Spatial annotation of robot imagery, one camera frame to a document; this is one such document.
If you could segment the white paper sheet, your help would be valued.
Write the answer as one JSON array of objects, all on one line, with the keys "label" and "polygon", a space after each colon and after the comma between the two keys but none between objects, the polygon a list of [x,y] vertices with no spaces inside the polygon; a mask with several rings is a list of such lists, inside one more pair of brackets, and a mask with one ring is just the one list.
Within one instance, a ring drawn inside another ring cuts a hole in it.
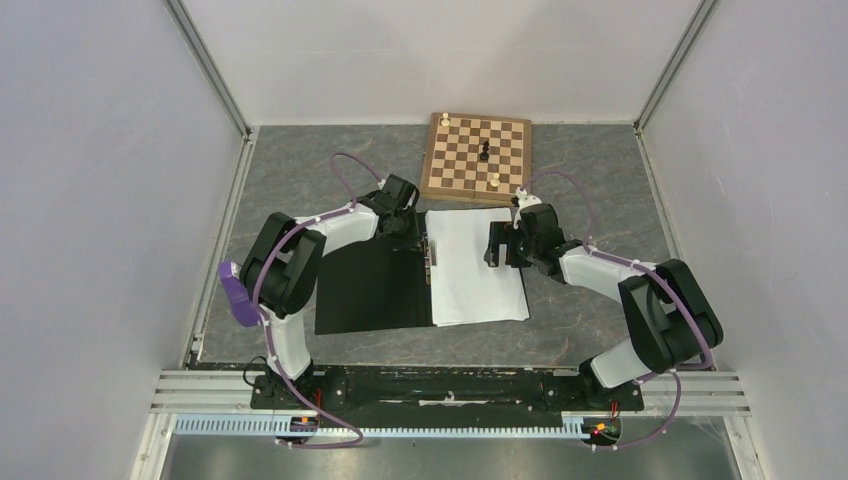
[{"label": "white paper sheet", "polygon": [[425,214],[429,246],[432,322],[437,327],[524,321],[529,309],[521,273],[484,260],[493,222],[510,221],[507,207],[431,210]]}]

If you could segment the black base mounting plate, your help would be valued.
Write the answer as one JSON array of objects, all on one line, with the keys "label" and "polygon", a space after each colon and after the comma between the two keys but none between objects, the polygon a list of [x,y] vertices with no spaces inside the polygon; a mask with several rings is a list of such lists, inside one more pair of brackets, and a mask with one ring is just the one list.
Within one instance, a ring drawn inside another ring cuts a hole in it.
[{"label": "black base mounting plate", "polygon": [[570,370],[507,367],[313,365],[290,391],[265,370],[251,381],[254,410],[317,405],[367,428],[555,427],[564,412],[640,412],[633,384],[588,390]]}]

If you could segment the black chess piece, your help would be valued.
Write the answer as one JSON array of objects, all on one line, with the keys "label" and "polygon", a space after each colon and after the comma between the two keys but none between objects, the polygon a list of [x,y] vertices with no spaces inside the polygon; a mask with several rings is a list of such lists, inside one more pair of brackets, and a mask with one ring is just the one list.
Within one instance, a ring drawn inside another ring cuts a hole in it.
[{"label": "black chess piece", "polygon": [[480,159],[482,162],[487,162],[487,161],[488,161],[488,159],[489,159],[489,157],[490,157],[490,155],[489,155],[489,150],[490,150],[490,142],[489,142],[488,140],[486,140],[486,141],[484,141],[484,142],[483,142],[483,144],[481,145],[480,153],[479,153],[479,159]]}]

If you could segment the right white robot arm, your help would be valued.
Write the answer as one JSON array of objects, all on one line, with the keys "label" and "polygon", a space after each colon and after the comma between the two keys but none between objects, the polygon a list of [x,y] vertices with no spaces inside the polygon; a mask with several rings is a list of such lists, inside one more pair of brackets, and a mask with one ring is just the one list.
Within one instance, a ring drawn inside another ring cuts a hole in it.
[{"label": "right white robot arm", "polygon": [[534,267],[561,284],[620,304],[627,339],[579,367],[578,396],[591,408],[606,406],[628,382],[679,367],[706,369],[713,348],[723,342],[723,328],[685,262],[627,260],[568,239],[547,203],[491,223],[484,260],[491,268]]}]

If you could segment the wooden chessboard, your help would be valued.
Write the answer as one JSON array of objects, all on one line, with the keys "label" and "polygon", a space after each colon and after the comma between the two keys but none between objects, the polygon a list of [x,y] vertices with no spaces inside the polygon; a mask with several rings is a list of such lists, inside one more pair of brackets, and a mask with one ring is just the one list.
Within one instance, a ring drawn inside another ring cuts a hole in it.
[{"label": "wooden chessboard", "polygon": [[[527,119],[447,112],[451,125],[440,125],[442,114],[430,117],[419,190],[424,198],[510,206],[516,189],[532,176],[532,130]],[[481,145],[490,142],[489,159],[479,159]],[[501,184],[492,187],[493,173]]]}]

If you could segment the aluminium frame rail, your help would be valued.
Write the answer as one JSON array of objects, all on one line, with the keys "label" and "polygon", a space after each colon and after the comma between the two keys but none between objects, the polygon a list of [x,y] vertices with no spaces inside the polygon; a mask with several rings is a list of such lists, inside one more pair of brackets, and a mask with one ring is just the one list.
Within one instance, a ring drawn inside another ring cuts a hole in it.
[{"label": "aluminium frame rail", "polygon": [[720,4],[718,0],[701,0],[698,2],[693,14],[686,24],[683,33],[678,39],[663,69],[660,72],[647,100],[642,106],[639,115],[633,123],[637,136],[641,136],[654,116],[668,89],[678,75],[680,68],[686,61],[689,52],[698,40],[703,28],[711,18],[715,8]]},{"label": "aluminium frame rail", "polygon": [[242,138],[247,139],[252,133],[252,127],[246,120],[235,97],[226,84],[185,2],[181,0],[165,0],[164,4],[169,10],[177,29],[183,36],[214,94],[223,106],[233,127]]}]

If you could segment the purple stand with phone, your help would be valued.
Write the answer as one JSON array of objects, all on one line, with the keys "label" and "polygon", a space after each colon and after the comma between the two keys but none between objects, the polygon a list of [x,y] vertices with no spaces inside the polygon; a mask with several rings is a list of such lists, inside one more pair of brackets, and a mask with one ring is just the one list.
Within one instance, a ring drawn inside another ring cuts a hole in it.
[{"label": "purple stand with phone", "polygon": [[231,314],[236,322],[245,328],[259,326],[263,317],[250,298],[247,288],[239,279],[240,266],[233,261],[224,260],[218,265],[217,272]]}]

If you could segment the aluminium frame rail left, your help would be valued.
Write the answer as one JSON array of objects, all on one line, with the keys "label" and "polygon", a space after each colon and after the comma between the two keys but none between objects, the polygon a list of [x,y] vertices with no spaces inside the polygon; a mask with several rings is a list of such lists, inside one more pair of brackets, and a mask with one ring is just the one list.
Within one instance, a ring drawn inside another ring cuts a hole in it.
[{"label": "aluminium frame rail left", "polygon": [[164,4],[169,10],[177,29],[183,36],[214,94],[223,106],[233,127],[242,138],[247,139],[252,133],[252,127],[246,120],[235,97],[226,84],[185,2],[181,0],[165,0]]}]

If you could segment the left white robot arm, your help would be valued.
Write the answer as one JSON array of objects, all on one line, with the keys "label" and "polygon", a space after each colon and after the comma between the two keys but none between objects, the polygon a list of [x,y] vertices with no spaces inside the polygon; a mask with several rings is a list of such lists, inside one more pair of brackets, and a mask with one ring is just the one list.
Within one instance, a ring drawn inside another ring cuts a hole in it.
[{"label": "left white robot arm", "polygon": [[233,316],[264,329],[276,396],[291,408],[314,393],[303,309],[317,301],[320,335],[425,326],[429,321],[417,187],[396,175],[311,217],[270,215],[246,259],[222,265]]}]

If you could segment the teal black file folder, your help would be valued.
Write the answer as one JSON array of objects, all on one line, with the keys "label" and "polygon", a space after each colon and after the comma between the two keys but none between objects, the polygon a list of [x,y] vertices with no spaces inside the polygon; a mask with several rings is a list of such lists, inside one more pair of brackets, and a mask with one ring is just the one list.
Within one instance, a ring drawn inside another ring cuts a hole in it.
[{"label": "teal black file folder", "polygon": [[421,220],[413,209],[379,217],[360,207],[310,228],[326,237],[316,334],[432,325]]}]

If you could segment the aluminium frame rail right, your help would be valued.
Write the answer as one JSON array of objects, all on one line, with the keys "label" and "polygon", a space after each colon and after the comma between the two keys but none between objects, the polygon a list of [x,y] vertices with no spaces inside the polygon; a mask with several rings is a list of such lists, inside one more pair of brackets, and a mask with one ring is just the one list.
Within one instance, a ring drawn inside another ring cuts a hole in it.
[{"label": "aluminium frame rail right", "polygon": [[660,72],[647,100],[642,106],[639,115],[633,123],[637,136],[641,136],[654,116],[668,89],[678,75],[680,68],[686,61],[689,52],[698,40],[703,28],[711,18],[715,8],[720,4],[718,0],[701,0],[698,2],[693,14],[686,24],[683,33],[678,39],[663,69]]}]

